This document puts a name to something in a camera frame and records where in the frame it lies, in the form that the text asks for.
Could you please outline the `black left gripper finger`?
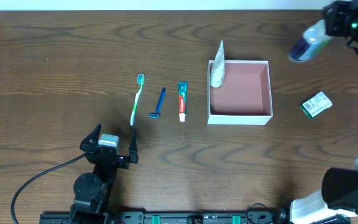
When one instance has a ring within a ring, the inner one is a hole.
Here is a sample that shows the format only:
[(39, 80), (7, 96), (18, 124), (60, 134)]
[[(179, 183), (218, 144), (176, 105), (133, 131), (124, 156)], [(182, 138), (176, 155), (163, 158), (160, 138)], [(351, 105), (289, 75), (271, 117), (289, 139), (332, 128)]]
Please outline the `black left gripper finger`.
[(130, 157), (130, 159), (138, 159), (137, 130), (136, 129), (133, 132), (131, 143), (129, 146), (129, 157)]
[(101, 130), (101, 124), (98, 124), (95, 129), (87, 136), (88, 144), (97, 144)]

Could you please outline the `clear bottle blue liquid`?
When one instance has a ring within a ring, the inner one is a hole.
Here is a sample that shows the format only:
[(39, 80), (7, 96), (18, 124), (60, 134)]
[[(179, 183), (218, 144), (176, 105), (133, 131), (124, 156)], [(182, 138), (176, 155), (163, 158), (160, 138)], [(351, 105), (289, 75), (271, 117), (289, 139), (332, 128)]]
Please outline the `clear bottle blue liquid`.
[(326, 34), (324, 19), (304, 31), (298, 42), (292, 47), (288, 57), (294, 62), (306, 62), (317, 56), (330, 42), (331, 36)]

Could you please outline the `green white soap packet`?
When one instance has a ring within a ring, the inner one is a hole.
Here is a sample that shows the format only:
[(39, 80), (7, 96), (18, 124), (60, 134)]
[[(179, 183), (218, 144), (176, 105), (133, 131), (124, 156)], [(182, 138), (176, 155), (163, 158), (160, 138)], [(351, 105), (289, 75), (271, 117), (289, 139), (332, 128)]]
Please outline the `green white soap packet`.
[(320, 91), (315, 96), (302, 103), (300, 108), (308, 119), (315, 119), (315, 117), (332, 107), (332, 105), (332, 101)]

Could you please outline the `Colgate toothpaste tube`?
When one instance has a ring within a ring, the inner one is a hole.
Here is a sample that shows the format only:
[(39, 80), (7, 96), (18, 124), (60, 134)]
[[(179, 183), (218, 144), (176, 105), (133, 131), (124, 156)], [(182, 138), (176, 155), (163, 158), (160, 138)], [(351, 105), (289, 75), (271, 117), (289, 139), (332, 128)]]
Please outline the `Colgate toothpaste tube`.
[(188, 82), (178, 82), (179, 94), (179, 120), (181, 123), (186, 119), (186, 97), (188, 91)]

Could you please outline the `white floral lotion tube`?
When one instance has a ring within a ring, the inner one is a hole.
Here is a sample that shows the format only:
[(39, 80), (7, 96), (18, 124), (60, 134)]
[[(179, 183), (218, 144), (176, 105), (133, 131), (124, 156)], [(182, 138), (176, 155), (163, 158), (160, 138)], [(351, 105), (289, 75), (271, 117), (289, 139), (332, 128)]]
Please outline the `white floral lotion tube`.
[(219, 88), (223, 84), (225, 70), (224, 42), (221, 40), (210, 72), (209, 84), (211, 87)]

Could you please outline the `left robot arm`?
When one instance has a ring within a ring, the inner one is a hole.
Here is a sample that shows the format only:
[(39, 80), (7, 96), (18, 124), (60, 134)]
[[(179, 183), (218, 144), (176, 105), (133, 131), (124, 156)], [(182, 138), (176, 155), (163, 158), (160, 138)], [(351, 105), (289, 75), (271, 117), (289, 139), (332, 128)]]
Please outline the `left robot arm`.
[(80, 175), (73, 186), (74, 204), (70, 208), (68, 223), (119, 223), (119, 215), (109, 208), (109, 199), (118, 169), (128, 169), (130, 164), (138, 163), (137, 131), (132, 134), (129, 154), (121, 156), (119, 137), (100, 134), (101, 125), (82, 140), (80, 149), (94, 165), (92, 172)]

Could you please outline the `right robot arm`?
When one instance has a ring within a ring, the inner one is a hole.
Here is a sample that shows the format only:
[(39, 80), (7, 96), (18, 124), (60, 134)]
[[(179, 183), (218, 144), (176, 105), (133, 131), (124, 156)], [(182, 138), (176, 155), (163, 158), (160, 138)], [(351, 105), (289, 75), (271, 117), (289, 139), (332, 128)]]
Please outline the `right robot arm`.
[[(358, 0), (334, 1), (323, 8), (322, 15), (291, 49), (292, 61), (311, 60), (333, 37), (347, 38), (348, 47), (358, 43)], [(353, 51), (358, 57), (358, 48)], [(281, 216), (286, 223), (350, 223), (352, 217), (358, 217), (358, 157), (352, 170), (328, 169), (321, 189), (292, 201)]]

